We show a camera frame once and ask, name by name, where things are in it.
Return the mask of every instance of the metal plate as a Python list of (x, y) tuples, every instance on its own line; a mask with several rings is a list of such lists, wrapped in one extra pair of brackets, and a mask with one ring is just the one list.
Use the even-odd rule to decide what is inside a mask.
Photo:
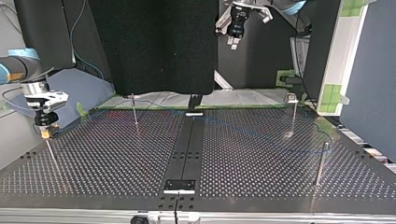
[[(99, 111), (52, 143), (57, 161), (40, 147), (14, 162), (0, 173), (0, 206), (158, 209), (183, 117), (137, 116), (135, 125), (133, 111)], [(20, 198), (35, 203), (17, 204)]]
[(200, 172), (194, 211), (396, 214), (395, 176), (302, 109), (294, 124), (291, 108), (206, 111), (202, 132), (202, 170), (190, 169)]

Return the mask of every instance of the white wall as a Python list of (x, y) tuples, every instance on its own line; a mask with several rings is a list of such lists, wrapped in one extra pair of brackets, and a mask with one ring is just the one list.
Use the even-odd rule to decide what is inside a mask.
[[(14, 7), (13, 0), (0, 0)], [(9, 49), (25, 48), (21, 34), (10, 23), (11, 20), (21, 29), (17, 16), (6, 7), (0, 7), (0, 57), (7, 56)], [(19, 84), (0, 86), (0, 92), (18, 87)], [(15, 161), (21, 154), (41, 143), (39, 135), (35, 134), (33, 119), (18, 114), (13, 110), (2, 108), (3, 97), (0, 96), (0, 169)]]

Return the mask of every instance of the perforated metal table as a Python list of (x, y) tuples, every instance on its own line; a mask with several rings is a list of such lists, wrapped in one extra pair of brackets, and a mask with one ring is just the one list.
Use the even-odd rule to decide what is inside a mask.
[[(0, 207), (396, 215), (396, 176), (309, 110), (137, 116), (97, 111), (52, 143), (57, 161), (44, 145), (22, 155), (0, 171)], [(195, 180), (195, 194), (165, 195), (167, 180)]]

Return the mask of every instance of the robotic arm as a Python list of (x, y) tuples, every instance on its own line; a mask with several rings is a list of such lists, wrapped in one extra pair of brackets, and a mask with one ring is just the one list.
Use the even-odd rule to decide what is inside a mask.
[(245, 21), (251, 11), (258, 11), (262, 22), (273, 19), (268, 7), (276, 9), (289, 22), (296, 22), (290, 16), (295, 15), (305, 4), (306, 0), (233, 0), (232, 5), (224, 12), (216, 23), (218, 33), (229, 36), (228, 45), (236, 49), (245, 33)]
[(45, 75), (34, 49), (12, 49), (0, 58), (0, 85), (21, 83), (26, 102), (35, 111), (35, 125), (44, 139), (50, 139), (59, 131), (59, 118), (53, 111), (66, 104), (68, 95), (51, 91)]

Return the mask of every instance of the thin metal rod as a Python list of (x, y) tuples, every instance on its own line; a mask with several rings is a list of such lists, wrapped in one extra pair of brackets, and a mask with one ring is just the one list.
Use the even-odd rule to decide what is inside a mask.
[(134, 95), (131, 95), (131, 104), (132, 104), (132, 108), (134, 109), (134, 124), (139, 124), (139, 122), (137, 121), (137, 115), (136, 115), (136, 108), (135, 108), (135, 103), (134, 103)]
[(322, 176), (322, 173), (323, 173), (324, 162), (325, 162), (325, 159), (326, 159), (325, 152), (326, 152), (326, 150), (328, 148), (329, 148), (329, 143), (325, 142), (323, 144), (323, 148), (322, 148), (322, 151), (320, 153), (320, 162), (319, 162), (319, 166), (318, 166), (317, 177), (315, 178), (315, 186), (316, 187), (320, 186), (320, 179), (321, 179), (321, 176)]
[(45, 140), (45, 142), (46, 142), (47, 147), (49, 149), (50, 156), (52, 157), (53, 160), (56, 161), (55, 155), (53, 154), (53, 151), (52, 151), (52, 146), (50, 145), (50, 141), (49, 140)]
[(294, 122), (294, 120), (296, 119), (296, 113), (297, 113), (297, 104), (298, 104), (298, 102), (294, 104), (293, 122)]

